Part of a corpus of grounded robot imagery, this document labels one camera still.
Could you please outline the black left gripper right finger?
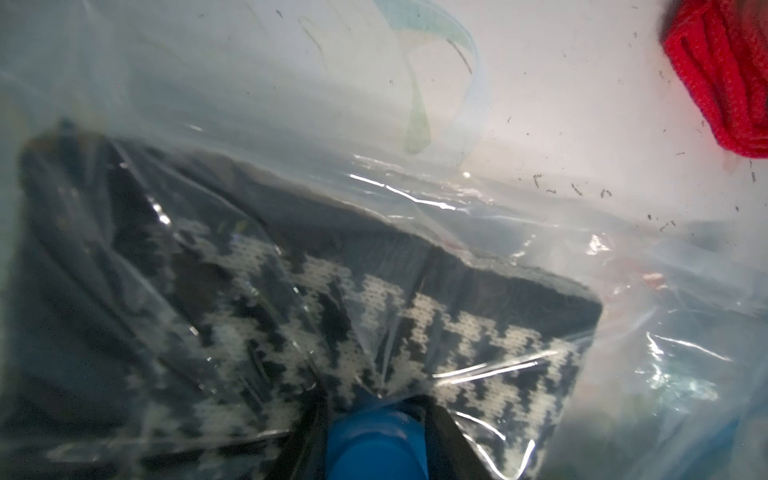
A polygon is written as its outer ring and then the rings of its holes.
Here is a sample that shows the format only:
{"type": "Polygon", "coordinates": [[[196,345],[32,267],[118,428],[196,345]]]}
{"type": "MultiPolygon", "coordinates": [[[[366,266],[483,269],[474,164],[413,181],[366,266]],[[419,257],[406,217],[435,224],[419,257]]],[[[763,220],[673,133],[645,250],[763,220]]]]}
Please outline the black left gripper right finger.
{"type": "Polygon", "coordinates": [[[432,397],[423,397],[425,445],[430,480],[491,480],[449,412],[432,397]]]}

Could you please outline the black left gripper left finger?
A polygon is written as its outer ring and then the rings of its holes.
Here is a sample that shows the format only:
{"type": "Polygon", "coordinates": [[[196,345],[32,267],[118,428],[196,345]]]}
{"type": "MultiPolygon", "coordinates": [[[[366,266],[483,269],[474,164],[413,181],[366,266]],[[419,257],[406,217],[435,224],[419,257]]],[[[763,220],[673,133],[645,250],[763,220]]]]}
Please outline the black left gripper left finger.
{"type": "Polygon", "coordinates": [[[292,431],[266,480],[324,480],[330,407],[325,397],[313,400],[292,431]]]}

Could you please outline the clear plastic vacuum bag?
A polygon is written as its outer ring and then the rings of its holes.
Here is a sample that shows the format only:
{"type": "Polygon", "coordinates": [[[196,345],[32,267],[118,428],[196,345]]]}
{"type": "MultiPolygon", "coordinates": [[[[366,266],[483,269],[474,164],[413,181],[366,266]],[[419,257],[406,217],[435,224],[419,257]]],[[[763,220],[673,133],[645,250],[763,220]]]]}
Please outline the clear plastic vacuum bag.
{"type": "Polygon", "coordinates": [[[535,113],[547,51],[513,10],[435,1],[5,1],[1,328],[18,156],[62,122],[227,157],[602,314],[531,479],[767,475],[767,157],[709,124],[648,146],[535,113]]]}

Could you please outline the red knitted scarf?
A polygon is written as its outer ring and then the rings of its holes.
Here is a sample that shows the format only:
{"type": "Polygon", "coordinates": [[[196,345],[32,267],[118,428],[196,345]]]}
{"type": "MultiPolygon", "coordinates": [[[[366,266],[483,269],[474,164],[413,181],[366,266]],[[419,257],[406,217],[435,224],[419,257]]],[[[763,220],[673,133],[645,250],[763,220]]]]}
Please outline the red knitted scarf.
{"type": "Polygon", "coordinates": [[[686,0],[664,53],[724,149],[767,157],[767,3],[686,0]]]}

